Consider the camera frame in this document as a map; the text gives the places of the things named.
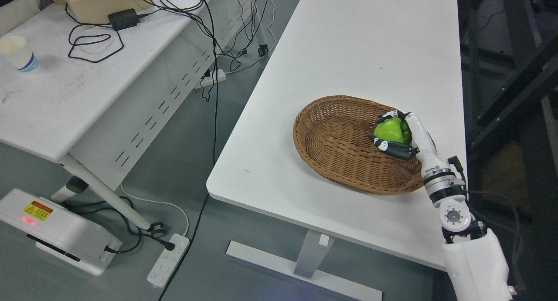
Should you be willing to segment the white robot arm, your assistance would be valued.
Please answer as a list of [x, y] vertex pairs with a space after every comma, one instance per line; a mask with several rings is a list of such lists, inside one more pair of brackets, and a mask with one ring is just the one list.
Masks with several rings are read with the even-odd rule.
[[496, 234], [469, 210], [466, 182], [437, 156], [421, 158], [424, 187], [444, 237], [442, 258], [459, 301], [511, 301], [509, 269]]

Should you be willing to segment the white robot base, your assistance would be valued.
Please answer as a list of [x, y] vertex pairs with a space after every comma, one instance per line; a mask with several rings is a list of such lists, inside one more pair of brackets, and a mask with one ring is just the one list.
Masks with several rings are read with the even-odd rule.
[[0, 202], [1, 220], [26, 233], [39, 249], [92, 275], [101, 275], [122, 241], [104, 227], [48, 199], [13, 189]]

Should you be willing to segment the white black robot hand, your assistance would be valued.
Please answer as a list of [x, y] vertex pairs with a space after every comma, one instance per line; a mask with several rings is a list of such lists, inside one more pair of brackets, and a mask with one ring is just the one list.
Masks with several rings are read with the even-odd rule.
[[450, 172], [448, 161], [438, 156], [430, 134], [415, 114], [392, 110], [379, 115], [376, 123], [381, 124], [391, 118], [400, 118], [406, 122], [410, 130], [411, 145], [389, 141], [374, 134], [369, 134], [369, 139], [382, 153], [406, 161], [414, 157], [417, 158], [421, 163], [421, 176], [424, 179], [442, 172]]

